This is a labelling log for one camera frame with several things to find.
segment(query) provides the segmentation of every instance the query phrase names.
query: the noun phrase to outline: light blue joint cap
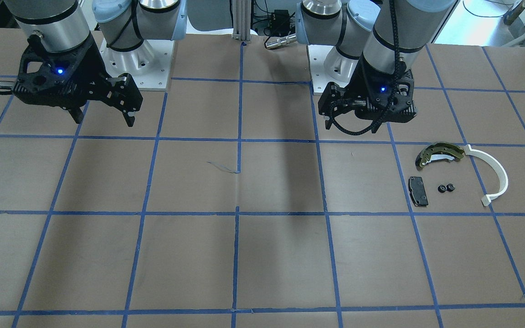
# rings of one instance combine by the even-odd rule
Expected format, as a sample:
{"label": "light blue joint cap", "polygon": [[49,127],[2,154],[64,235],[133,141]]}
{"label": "light blue joint cap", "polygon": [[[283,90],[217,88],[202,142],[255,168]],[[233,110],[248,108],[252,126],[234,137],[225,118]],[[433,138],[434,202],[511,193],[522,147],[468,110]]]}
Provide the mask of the light blue joint cap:
{"label": "light blue joint cap", "polygon": [[180,10],[177,14],[177,21],[175,22],[175,27],[173,28],[173,35],[171,35],[172,40],[181,40],[185,37],[185,31],[187,29],[188,15],[187,8],[185,5],[185,0],[180,0]]}
{"label": "light blue joint cap", "polygon": [[350,0],[348,13],[363,29],[371,31],[380,13],[380,7],[370,0]]}
{"label": "light blue joint cap", "polygon": [[94,0],[92,12],[98,23],[106,23],[119,17],[131,5],[131,0]]}
{"label": "light blue joint cap", "polygon": [[423,12],[442,12],[454,4],[455,0],[406,0],[414,8]]}
{"label": "light blue joint cap", "polygon": [[305,24],[303,22],[301,2],[297,3],[297,9],[295,9],[295,33],[297,35],[297,42],[300,44],[309,44],[309,39],[307,38],[307,33],[305,32]]}

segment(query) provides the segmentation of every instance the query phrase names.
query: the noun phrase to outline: white plastic arc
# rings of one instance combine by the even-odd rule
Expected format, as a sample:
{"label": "white plastic arc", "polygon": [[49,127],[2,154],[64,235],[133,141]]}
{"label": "white plastic arc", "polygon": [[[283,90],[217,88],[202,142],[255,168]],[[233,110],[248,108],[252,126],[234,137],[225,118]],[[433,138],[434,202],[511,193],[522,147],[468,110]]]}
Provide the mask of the white plastic arc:
{"label": "white plastic arc", "polygon": [[498,162],[497,159],[493,158],[493,156],[491,156],[487,152],[483,152],[483,151],[479,151],[477,149],[473,149],[471,147],[471,145],[465,145],[465,155],[477,157],[477,158],[483,160],[484,162],[489,164],[491,166],[491,168],[493,168],[494,171],[496,172],[496,174],[498,175],[498,178],[499,178],[499,191],[497,193],[494,193],[494,194],[484,195],[481,198],[481,203],[483,203],[484,206],[488,206],[491,203],[492,200],[494,200],[494,199],[498,198],[499,196],[503,195],[506,192],[506,190],[508,189],[508,185],[509,185],[508,174],[506,173],[506,170],[504,169],[502,164],[500,164],[500,162]]}

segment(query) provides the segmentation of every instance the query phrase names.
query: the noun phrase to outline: mounting hole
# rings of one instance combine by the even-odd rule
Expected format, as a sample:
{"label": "mounting hole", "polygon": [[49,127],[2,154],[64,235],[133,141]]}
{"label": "mounting hole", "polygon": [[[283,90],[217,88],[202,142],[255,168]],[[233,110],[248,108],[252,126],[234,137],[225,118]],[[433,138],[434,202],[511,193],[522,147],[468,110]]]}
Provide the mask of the mounting hole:
{"label": "mounting hole", "polygon": [[34,84],[35,85],[42,85],[46,83],[46,77],[43,77],[41,75],[38,75],[37,77],[34,77]]}

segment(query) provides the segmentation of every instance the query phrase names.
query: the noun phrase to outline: white mounting plate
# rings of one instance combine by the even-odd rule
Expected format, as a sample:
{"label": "white mounting plate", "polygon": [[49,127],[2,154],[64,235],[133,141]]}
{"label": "white mounting plate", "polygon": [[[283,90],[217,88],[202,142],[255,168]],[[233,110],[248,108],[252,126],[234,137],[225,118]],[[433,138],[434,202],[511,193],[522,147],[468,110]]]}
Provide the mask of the white mounting plate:
{"label": "white mounting plate", "polygon": [[313,95],[318,96],[323,93],[323,90],[328,82],[334,81],[340,87],[345,87],[349,82],[339,81],[331,77],[325,72],[323,62],[327,54],[331,51],[333,46],[318,46],[311,44],[308,46],[309,54],[309,70],[311,71],[311,79],[313,83]]}
{"label": "white mounting plate", "polygon": [[[173,60],[173,48],[175,41],[169,40],[147,40],[155,51],[155,57],[158,58],[155,69],[152,71],[142,74],[133,75],[135,83],[139,90],[143,91],[167,91],[167,85],[169,83],[169,74],[171,72],[171,62]],[[103,40],[100,46],[100,53],[102,54],[107,49],[107,40]],[[118,77],[122,73],[116,71],[110,62],[103,57],[104,66],[112,77]]]}

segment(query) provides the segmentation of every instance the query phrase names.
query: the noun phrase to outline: braided black cable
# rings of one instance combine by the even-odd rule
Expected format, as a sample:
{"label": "braided black cable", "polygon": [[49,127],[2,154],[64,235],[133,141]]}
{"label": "braided black cable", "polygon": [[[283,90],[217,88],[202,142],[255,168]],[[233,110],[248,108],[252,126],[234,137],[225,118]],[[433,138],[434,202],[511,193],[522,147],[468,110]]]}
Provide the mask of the braided black cable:
{"label": "braided black cable", "polygon": [[342,127],[334,117],[334,108],[338,106],[336,102],[333,102],[329,106],[329,120],[345,134],[348,135],[361,135],[371,131],[373,128],[378,127],[384,122],[385,118],[392,112],[392,105],[394,104],[394,96],[398,92],[398,81],[404,72],[401,72],[400,67],[400,41],[398,40],[398,23],[396,22],[396,8],[394,7],[394,0],[390,0],[390,19],[392,21],[392,38],[394,40],[394,73],[392,75],[392,92],[388,96],[388,101],[386,102],[386,108],[382,114],[365,129],[361,131],[350,131]]}

